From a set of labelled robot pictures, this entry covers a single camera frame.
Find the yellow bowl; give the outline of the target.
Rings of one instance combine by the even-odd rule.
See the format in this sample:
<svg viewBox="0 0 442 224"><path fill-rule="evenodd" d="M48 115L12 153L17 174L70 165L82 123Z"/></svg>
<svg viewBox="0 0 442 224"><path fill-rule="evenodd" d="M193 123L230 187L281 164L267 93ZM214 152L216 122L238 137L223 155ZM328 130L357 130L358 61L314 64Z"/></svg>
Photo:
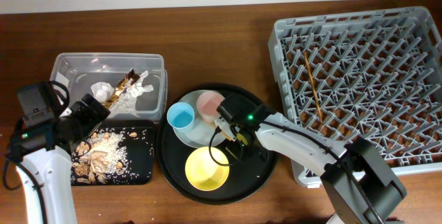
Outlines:
<svg viewBox="0 0 442 224"><path fill-rule="evenodd" d="M229 177L228 158L217 148L201 147L193 151L186 160L184 172L190 184L201 191L213 191L220 188Z"/></svg>

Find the white napkin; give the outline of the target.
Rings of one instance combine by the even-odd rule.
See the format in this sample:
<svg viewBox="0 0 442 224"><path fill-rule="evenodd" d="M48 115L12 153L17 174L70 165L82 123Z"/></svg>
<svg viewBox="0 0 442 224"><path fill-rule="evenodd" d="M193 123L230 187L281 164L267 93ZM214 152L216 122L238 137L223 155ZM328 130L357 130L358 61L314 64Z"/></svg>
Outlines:
<svg viewBox="0 0 442 224"><path fill-rule="evenodd" d="M108 118L115 118L120 114L136 114L136 102L137 99L144 93L150 93L154 90L152 84L143 85L144 80L148 77L149 72L145 70L139 76L140 78L134 83L134 85L128 87L119 97L118 101L114 103L108 110L110 115ZM90 87L93 92L93 97L103 104L113 93L115 87L111 86L108 82L96 82Z"/></svg>

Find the gold brown candy wrapper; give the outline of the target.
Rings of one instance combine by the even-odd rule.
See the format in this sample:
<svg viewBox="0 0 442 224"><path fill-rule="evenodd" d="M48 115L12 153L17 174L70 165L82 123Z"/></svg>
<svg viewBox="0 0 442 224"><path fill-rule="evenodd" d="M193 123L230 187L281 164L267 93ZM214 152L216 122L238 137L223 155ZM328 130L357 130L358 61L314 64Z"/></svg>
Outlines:
<svg viewBox="0 0 442 224"><path fill-rule="evenodd" d="M134 85L140 78L132 68L117 84L111 96L103 103L104 107L109 109L116 101L118 101L121 94L130 86Z"/></svg>

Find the blue plastic cup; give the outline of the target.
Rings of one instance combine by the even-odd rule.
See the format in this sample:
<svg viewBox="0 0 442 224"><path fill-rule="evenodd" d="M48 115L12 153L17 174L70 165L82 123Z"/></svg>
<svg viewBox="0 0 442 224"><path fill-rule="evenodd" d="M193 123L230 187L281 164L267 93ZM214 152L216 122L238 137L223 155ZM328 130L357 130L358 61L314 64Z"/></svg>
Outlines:
<svg viewBox="0 0 442 224"><path fill-rule="evenodd" d="M176 131L188 133L194 128L195 111L190 104L177 102L168 109L166 119Z"/></svg>

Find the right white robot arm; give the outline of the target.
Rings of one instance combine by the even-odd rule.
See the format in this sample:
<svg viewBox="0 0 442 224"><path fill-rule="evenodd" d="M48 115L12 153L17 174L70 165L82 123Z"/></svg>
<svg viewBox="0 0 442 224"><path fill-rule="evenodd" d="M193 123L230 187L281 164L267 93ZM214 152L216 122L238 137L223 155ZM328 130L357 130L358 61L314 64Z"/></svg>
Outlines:
<svg viewBox="0 0 442 224"><path fill-rule="evenodd" d="M345 143L320 136L265 105L218 111L229 124L249 132L248 143L280 153L320 177L334 207L329 223L385 223L407 196L376 147L363 138Z"/></svg>

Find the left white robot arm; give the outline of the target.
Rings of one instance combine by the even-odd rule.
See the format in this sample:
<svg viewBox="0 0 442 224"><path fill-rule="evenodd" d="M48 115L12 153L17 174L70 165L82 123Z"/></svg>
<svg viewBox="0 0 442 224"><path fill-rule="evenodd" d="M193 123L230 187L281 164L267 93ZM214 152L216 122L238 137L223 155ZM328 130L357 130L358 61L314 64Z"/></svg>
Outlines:
<svg viewBox="0 0 442 224"><path fill-rule="evenodd" d="M7 160L19 173L29 223L76 223L70 182L70 148L93 132L109 111L92 95L73 104L70 115L60 116L55 96L20 95L25 129L10 138Z"/></svg>

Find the clear plastic waste bin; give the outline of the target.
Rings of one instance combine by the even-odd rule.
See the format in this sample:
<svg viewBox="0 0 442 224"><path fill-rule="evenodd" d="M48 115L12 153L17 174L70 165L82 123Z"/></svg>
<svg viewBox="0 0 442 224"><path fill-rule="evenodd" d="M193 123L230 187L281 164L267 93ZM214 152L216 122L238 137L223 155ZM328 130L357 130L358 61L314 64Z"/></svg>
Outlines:
<svg viewBox="0 0 442 224"><path fill-rule="evenodd" d="M149 72L143 85L152 84L154 90L144 93L136 102L136 114L120 114L113 119L150 120L159 122L167 97L167 73L164 58L145 53L61 53L52 68L51 80L60 72L69 80L70 102L79 101L85 94L93 95L90 87L96 82L117 83L131 70L141 74Z"/></svg>

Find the grey dishwasher rack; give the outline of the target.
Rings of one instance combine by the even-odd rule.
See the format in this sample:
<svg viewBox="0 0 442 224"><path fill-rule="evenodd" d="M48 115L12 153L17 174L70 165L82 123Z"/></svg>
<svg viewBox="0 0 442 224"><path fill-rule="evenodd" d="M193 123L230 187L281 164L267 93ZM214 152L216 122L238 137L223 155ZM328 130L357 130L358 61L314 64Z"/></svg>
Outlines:
<svg viewBox="0 0 442 224"><path fill-rule="evenodd" d="M400 176L441 170L441 36L427 8L280 19L268 48L289 120L369 140Z"/></svg>

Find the grey round plate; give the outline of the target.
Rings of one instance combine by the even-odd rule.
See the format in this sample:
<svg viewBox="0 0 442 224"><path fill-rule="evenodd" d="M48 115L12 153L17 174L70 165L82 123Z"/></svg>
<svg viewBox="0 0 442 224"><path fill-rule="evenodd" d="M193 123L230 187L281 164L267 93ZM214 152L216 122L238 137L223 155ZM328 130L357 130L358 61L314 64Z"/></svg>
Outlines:
<svg viewBox="0 0 442 224"><path fill-rule="evenodd" d="M200 148L202 147L201 144L199 143L200 138L202 137L201 135L201 130L202 130L202 117L200 116L200 114L198 113L197 107L196 107L196 102L198 97L205 91L210 91L210 90L196 90L196 91L191 91L190 93L187 93L184 97L182 97L178 102L186 102L188 104L190 104L194 111L195 111L195 123L194 123L194 128L188 132L188 133L181 133L179 131L176 131L173 128L173 131L175 132L176 136L185 144L188 145L190 147L193 148Z"/></svg>

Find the white label on bin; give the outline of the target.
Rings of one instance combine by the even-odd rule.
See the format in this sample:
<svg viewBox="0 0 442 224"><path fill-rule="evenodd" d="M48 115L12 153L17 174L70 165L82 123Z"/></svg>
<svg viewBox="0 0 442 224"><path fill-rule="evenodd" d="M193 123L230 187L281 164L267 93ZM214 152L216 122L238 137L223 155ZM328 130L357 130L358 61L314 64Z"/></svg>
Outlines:
<svg viewBox="0 0 442 224"><path fill-rule="evenodd" d="M55 81L63 84L66 88L68 88L69 80L64 75L62 75L60 72L57 72L56 77L55 77Z"/></svg>

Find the pink plastic cup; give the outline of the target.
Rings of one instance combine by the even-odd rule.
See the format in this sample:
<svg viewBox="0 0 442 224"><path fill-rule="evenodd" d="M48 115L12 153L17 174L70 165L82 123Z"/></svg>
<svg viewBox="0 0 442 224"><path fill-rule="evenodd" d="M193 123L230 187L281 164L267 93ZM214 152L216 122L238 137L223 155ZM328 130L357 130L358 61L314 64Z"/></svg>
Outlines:
<svg viewBox="0 0 442 224"><path fill-rule="evenodd" d="M220 117L217 108L223 100L224 96L217 91L205 91L198 97L196 107L205 122L214 122Z"/></svg>

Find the round black serving tray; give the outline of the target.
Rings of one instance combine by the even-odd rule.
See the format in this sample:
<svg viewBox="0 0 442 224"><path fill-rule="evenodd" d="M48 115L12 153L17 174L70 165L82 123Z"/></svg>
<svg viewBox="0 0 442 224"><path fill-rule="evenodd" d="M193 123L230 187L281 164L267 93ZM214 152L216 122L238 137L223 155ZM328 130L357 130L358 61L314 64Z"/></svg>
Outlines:
<svg viewBox="0 0 442 224"><path fill-rule="evenodd" d="M155 141L155 156L169 184L187 198L210 205L234 203L258 191L270 178L278 161L274 151L269 160L252 157L230 167L227 181L213 191L201 191L187 180L184 168L189 155L198 148L185 145L175 134L164 115Z"/></svg>

